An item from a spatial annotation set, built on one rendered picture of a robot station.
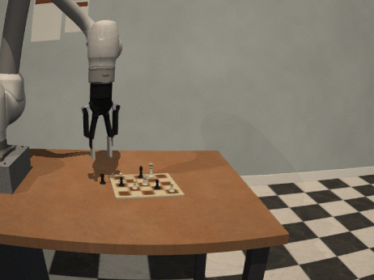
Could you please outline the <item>white rook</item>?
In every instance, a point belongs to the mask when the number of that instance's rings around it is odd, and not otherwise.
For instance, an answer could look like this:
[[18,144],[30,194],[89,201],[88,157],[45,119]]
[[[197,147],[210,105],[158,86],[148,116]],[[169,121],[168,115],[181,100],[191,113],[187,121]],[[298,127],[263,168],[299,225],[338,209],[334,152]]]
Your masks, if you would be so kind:
[[142,175],[142,178],[143,178],[142,185],[147,186],[148,185],[148,183],[147,183],[147,175]]

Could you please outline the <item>wooden chessboard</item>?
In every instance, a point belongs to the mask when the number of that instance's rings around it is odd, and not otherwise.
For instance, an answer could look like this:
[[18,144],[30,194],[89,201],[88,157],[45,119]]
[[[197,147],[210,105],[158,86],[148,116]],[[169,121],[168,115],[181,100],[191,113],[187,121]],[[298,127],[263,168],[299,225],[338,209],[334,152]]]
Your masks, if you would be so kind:
[[[113,192],[116,199],[139,199],[139,198],[158,198],[158,197],[184,197],[184,193],[178,187],[176,182],[170,177],[168,173],[153,174],[154,178],[147,177],[147,186],[142,185],[143,178],[138,178],[139,174],[122,175],[123,184],[119,186],[119,175],[109,175]],[[133,180],[136,180],[138,189],[134,187]],[[155,180],[159,180],[160,189],[155,189]],[[174,193],[170,193],[170,183],[173,182]]]

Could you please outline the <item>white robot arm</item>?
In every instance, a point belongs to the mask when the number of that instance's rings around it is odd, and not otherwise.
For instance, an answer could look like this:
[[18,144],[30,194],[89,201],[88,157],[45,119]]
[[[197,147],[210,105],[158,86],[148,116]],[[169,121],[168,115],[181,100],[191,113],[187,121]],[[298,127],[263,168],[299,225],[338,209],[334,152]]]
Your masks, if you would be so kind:
[[[6,9],[0,48],[0,162],[15,151],[15,146],[7,145],[6,128],[22,115],[26,104],[19,65],[30,1],[8,0]],[[88,82],[114,82],[115,64],[122,49],[116,22],[94,22],[74,0],[50,1],[64,12],[87,38]]]

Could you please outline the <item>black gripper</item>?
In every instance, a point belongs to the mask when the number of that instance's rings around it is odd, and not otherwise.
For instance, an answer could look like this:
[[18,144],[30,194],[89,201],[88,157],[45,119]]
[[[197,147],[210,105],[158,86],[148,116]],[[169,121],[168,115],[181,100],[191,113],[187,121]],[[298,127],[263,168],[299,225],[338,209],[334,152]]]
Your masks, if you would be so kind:
[[[90,102],[88,106],[82,107],[83,111],[83,135],[89,138],[89,147],[91,148],[91,157],[95,156],[95,131],[97,119],[100,115],[104,117],[104,123],[107,130],[107,152],[109,157],[113,157],[112,146],[113,137],[118,134],[118,112],[120,105],[112,102],[113,83],[93,84],[90,83]],[[109,99],[108,99],[109,98]],[[88,113],[92,110],[91,127],[89,131]],[[109,110],[113,110],[113,130],[109,119]]]

